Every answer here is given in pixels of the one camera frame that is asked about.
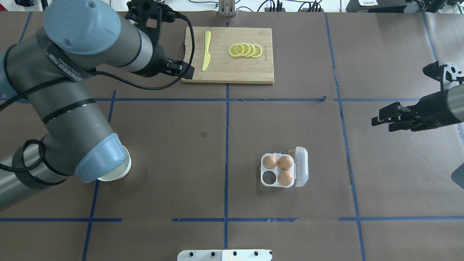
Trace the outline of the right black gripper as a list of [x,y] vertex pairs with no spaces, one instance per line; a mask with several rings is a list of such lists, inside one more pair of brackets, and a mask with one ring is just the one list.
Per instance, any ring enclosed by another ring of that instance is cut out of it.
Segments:
[[419,119],[413,125],[413,111],[404,107],[400,102],[394,102],[378,111],[378,117],[371,118],[372,126],[388,124],[389,132],[410,130],[419,132],[436,129],[442,126],[453,125],[453,113],[450,111],[447,96],[449,91],[438,91],[422,97],[411,108]]

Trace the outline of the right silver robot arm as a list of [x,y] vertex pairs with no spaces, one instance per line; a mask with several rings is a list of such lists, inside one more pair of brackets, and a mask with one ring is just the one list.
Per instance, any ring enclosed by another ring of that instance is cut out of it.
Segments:
[[385,106],[378,111],[378,116],[371,119],[371,125],[388,124],[389,132],[421,132],[463,121],[464,88],[460,84],[423,96],[414,105],[403,106],[400,102],[394,102]]

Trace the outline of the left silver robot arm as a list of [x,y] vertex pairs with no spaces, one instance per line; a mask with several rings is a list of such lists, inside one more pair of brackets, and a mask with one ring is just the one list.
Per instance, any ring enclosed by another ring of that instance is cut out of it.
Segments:
[[1,160],[1,210],[62,184],[110,182],[126,176],[132,159],[104,117],[85,81],[108,76],[143,90],[162,90],[192,79],[188,62],[167,58],[161,24],[191,21],[155,0],[131,0],[121,17],[101,0],[55,0],[35,35],[1,54],[1,91],[30,103],[48,130]]

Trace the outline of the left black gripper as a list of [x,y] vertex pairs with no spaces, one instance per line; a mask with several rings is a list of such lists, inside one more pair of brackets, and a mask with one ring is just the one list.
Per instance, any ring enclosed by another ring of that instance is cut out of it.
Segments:
[[145,33],[148,44],[141,48],[140,55],[148,61],[142,63],[138,75],[143,77],[156,76],[163,73],[169,76],[179,76],[181,79],[191,80],[194,77],[195,68],[189,63],[174,61],[166,56],[164,48],[157,42],[157,37],[152,33]]

